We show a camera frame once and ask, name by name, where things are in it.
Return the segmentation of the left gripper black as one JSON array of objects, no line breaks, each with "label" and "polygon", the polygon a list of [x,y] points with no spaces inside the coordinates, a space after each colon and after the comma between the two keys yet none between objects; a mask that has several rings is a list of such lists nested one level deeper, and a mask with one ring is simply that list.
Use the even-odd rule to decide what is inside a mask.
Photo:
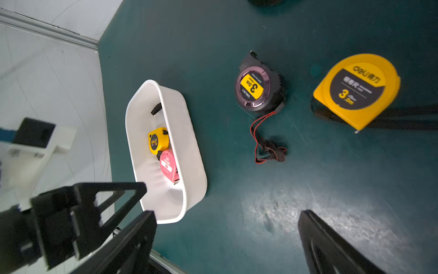
[{"label": "left gripper black", "polygon": [[[107,221],[101,214],[125,192],[131,198]],[[77,183],[1,212],[1,273],[11,274],[44,258],[49,269],[97,250],[146,194],[144,183]]]}]

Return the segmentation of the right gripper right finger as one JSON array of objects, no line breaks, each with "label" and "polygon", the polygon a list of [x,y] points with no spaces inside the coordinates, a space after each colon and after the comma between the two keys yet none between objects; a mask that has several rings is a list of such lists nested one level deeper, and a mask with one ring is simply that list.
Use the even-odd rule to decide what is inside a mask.
[{"label": "right gripper right finger", "polygon": [[311,210],[301,212],[298,230],[311,274],[382,274],[384,272]]}]

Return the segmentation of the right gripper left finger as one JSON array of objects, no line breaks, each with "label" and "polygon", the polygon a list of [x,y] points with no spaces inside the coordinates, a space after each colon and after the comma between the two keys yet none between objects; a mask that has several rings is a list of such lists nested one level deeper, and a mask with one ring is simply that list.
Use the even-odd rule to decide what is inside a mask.
[{"label": "right gripper left finger", "polygon": [[157,222],[153,211],[142,212],[75,274],[146,274]]}]

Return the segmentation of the pink tape measure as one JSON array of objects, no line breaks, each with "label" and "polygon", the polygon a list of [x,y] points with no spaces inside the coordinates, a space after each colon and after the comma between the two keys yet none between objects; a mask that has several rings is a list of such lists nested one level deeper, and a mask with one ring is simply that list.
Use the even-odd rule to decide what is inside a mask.
[{"label": "pink tape measure", "polygon": [[180,177],[177,169],[176,158],[172,149],[161,151],[159,157],[162,174],[173,184],[178,184]]}]

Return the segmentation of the white plastic storage box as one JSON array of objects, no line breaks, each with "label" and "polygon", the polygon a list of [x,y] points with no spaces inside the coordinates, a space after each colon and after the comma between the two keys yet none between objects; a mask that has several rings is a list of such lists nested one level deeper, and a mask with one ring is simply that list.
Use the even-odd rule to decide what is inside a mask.
[{"label": "white plastic storage box", "polygon": [[[165,127],[176,158],[180,180],[171,183],[160,168],[159,155],[149,150],[148,133]],[[183,95],[145,81],[131,98],[125,112],[125,130],[136,181],[147,186],[140,204],[155,211],[159,224],[180,221],[207,191],[207,176]]]}]

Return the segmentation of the small yellow tape measure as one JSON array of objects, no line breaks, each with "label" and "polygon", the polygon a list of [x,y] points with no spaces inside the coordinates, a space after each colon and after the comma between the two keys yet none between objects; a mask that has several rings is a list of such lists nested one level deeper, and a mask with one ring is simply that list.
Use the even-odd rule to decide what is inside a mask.
[{"label": "small yellow tape measure", "polygon": [[167,128],[161,127],[148,133],[149,150],[154,155],[159,155],[170,146]]}]

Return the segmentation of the large yellow tape measure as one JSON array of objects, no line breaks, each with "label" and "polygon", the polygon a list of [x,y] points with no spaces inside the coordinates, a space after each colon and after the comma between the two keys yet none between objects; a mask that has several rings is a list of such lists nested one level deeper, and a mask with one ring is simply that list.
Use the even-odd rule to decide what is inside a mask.
[{"label": "large yellow tape measure", "polygon": [[436,120],[420,119],[436,115],[436,104],[390,108],[400,86],[401,78],[390,61],[375,54],[357,54],[330,69],[314,90],[310,108],[315,117],[347,124],[356,132],[366,127],[436,131]]}]

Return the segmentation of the black round tape measure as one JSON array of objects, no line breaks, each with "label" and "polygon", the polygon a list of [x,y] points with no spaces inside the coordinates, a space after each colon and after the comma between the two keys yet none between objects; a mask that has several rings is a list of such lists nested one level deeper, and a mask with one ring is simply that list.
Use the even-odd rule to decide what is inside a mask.
[{"label": "black round tape measure", "polygon": [[239,66],[235,83],[237,104],[255,120],[250,126],[250,134],[255,141],[254,161],[284,162],[287,148],[266,140],[258,133],[258,128],[268,118],[278,114],[286,103],[286,81],[277,71],[270,69],[250,51]]}]

